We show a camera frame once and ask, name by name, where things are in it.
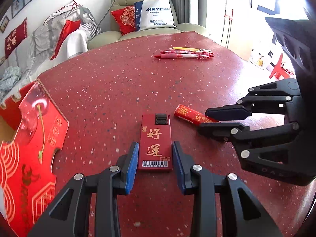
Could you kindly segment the red gold slim lighter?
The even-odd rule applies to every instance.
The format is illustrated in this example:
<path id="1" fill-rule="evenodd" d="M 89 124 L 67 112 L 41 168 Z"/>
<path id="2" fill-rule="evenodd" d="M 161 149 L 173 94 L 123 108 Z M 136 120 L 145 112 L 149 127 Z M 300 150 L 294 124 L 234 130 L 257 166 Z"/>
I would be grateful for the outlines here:
<path id="1" fill-rule="evenodd" d="M 211 117 L 207 117 L 204 114 L 194 110 L 190 109 L 187 106 L 184 106 L 183 104 L 179 104 L 178 107 L 174 111 L 174 116 L 181 118 L 185 121 L 188 121 L 196 126 L 199 126 L 202 123 L 217 123 L 218 120 L 215 120 Z"/>

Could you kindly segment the red lighter box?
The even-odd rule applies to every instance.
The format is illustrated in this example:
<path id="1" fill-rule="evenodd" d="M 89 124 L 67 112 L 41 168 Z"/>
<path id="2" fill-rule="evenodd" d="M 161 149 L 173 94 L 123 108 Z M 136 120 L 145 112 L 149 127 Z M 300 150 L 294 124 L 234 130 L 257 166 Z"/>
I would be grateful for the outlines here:
<path id="1" fill-rule="evenodd" d="M 138 169 L 141 171 L 171 171 L 170 115 L 165 113 L 142 116 Z"/>

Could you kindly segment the red plastic chair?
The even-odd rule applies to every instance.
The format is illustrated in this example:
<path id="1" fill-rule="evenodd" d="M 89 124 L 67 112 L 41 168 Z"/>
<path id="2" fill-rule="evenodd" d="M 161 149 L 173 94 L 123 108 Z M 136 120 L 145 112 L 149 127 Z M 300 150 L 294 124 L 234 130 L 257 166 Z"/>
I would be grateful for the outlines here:
<path id="1" fill-rule="evenodd" d="M 280 58 L 278 59 L 276 65 L 274 66 L 273 70 L 271 71 L 269 78 L 275 77 L 276 79 L 279 79 L 281 76 L 284 79 L 289 79 L 294 77 L 294 73 L 292 71 L 289 71 L 288 69 L 285 69 L 282 66 L 283 61 L 283 54 L 280 55 Z"/>

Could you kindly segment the red marker pen back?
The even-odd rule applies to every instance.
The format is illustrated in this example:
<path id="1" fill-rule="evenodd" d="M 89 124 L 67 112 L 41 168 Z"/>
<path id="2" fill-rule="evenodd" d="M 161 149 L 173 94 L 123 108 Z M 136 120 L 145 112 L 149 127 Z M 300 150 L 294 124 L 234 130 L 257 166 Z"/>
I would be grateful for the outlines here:
<path id="1" fill-rule="evenodd" d="M 190 51 L 190 50 L 164 50 L 161 51 L 160 54 L 180 54 L 182 57 L 184 55 L 199 55 L 199 56 L 207 56 L 213 57 L 213 53 L 205 52 L 205 51 Z"/>

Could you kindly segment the red marker pen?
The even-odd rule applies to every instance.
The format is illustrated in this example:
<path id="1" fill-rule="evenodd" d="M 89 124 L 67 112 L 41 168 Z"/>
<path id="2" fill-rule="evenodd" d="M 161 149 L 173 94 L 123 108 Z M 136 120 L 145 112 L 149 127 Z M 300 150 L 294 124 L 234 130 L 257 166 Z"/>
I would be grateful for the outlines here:
<path id="1" fill-rule="evenodd" d="M 197 54 L 159 54 L 159 55 L 154 55 L 154 58 L 161 58 L 161 59 L 176 59 L 176 58 L 209 59 L 211 57 L 209 57 L 207 55 L 197 55 Z"/>
<path id="2" fill-rule="evenodd" d="M 207 56 L 213 57 L 213 53 L 205 52 L 205 51 L 190 51 L 190 50 L 164 50 L 161 51 L 160 54 L 180 54 L 182 57 L 184 55 L 199 55 L 199 56 Z"/>

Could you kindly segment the red marker pen front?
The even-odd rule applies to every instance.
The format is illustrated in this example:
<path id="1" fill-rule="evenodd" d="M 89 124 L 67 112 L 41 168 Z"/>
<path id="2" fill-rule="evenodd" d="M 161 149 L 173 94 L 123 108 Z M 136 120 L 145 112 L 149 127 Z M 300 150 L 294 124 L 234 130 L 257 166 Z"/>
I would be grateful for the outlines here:
<path id="1" fill-rule="evenodd" d="M 161 58 L 161 59 L 176 59 L 176 58 L 209 59 L 211 57 L 209 57 L 207 55 L 197 55 L 197 54 L 159 54 L 159 55 L 154 55 L 154 58 Z"/>

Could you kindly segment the red cardboard fruit box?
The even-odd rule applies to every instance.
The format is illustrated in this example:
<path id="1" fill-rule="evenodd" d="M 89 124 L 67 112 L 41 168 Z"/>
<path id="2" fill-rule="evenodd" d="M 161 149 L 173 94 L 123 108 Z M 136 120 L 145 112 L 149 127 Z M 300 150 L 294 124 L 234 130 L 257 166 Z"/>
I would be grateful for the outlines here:
<path id="1" fill-rule="evenodd" d="M 27 236 L 55 197 L 52 165 L 69 122 L 35 80 L 1 105 L 1 235 Z"/>

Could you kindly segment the yellow pen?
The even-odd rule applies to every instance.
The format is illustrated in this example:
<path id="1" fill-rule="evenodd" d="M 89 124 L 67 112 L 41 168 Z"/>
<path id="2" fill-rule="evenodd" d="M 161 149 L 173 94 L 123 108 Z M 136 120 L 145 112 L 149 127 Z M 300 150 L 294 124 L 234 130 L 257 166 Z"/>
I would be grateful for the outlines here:
<path id="1" fill-rule="evenodd" d="M 192 52 L 198 52 L 198 53 L 213 53 L 213 51 L 208 50 L 208 49 L 188 48 L 188 47 L 172 47 L 172 48 L 168 48 L 168 50 L 192 51 Z"/>

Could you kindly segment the white blue printed bag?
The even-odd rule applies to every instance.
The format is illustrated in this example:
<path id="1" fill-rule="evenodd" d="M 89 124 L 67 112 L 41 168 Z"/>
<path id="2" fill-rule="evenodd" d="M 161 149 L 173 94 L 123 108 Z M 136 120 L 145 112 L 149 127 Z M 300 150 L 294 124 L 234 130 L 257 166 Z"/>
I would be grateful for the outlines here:
<path id="1" fill-rule="evenodd" d="M 169 0 L 143 0 L 135 2 L 135 27 L 137 31 L 153 28 L 174 28 L 174 17 Z"/>

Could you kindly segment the red embroidered cushion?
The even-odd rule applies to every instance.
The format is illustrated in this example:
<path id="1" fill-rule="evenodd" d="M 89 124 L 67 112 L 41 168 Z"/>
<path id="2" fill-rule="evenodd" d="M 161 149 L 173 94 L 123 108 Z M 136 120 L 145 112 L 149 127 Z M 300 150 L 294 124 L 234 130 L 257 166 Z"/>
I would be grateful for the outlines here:
<path id="1" fill-rule="evenodd" d="M 124 7 L 111 12 L 115 22 L 118 24 L 122 35 L 135 32 L 135 8 L 134 6 Z"/>

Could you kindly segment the grey crumpled blanket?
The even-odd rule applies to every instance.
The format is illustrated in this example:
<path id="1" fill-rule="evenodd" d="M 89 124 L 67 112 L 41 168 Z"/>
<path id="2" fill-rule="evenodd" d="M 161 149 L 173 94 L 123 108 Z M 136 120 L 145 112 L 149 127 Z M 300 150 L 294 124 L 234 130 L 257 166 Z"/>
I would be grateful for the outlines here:
<path id="1" fill-rule="evenodd" d="M 20 81 L 21 76 L 21 69 L 18 66 L 9 66 L 5 69 L 3 77 L 0 80 L 1 101 L 9 93 L 9 91 Z"/>

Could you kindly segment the grey striped sofa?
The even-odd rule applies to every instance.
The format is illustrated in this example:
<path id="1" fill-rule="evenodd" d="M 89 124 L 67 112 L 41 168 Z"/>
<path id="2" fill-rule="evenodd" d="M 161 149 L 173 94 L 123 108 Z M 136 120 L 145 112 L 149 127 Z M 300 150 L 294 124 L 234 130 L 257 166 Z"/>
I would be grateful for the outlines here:
<path id="1" fill-rule="evenodd" d="M 7 59 L 5 56 L 1 58 L 1 78 L 9 66 L 18 66 L 21 73 L 24 74 L 32 67 L 37 67 L 44 61 L 50 60 L 67 20 L 81 21 L 77 30 L 84 31 L 86 43 L 101 32 L 90 10 L 72 1 L 52 13 L 36 30 L 30 34 L 27 33 L 27 38 L 14 49 Z"/>

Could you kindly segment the red sofa pillow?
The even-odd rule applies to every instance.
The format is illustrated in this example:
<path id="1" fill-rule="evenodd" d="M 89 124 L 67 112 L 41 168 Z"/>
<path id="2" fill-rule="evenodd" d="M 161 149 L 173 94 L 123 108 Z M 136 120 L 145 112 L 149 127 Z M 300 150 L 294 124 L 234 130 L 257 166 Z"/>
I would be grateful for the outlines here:
<path id="1" fill-rule="evenodd" d="M 53 60 L 57 57 L 59 50 L 63 44 L 63 42 L 65 41 L 65 39 L 74 31 L 76 31 L 79 27 L 80 27 L 81 21 L 70 21 L 67 20 L 60 35 L 59 35 L 59 40 L 57 42 L 56 48 L 55 48 L 55 52 L 53 54 L 53 56 L 51 57 L 50 60 Z"/>

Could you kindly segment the dark red text cushion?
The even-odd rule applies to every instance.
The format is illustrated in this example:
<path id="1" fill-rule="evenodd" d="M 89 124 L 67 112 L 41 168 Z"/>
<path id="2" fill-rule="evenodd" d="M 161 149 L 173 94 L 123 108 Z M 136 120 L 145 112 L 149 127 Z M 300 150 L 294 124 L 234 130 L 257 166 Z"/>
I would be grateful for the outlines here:
<path id="1" fill-rule="evenodd" d="M 4 51 L 6 59 L 25 38 L 27 38 L 27 18 L 5 38 Z"/>

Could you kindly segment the framed wall picture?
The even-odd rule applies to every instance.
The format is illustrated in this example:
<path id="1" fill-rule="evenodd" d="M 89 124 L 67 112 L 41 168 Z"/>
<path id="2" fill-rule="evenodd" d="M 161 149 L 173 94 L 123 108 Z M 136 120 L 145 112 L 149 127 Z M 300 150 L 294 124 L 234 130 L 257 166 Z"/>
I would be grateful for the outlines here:
<path id="1" fill-rule="evenodd" d="M 1 33 L 4 33 L 5 29 L 7 28 L 7 25 L 9 23 L 9 18 L 7 16 L 5 16 L 2 20 L 2 23 L 0 25 L 0 31 Z"/>

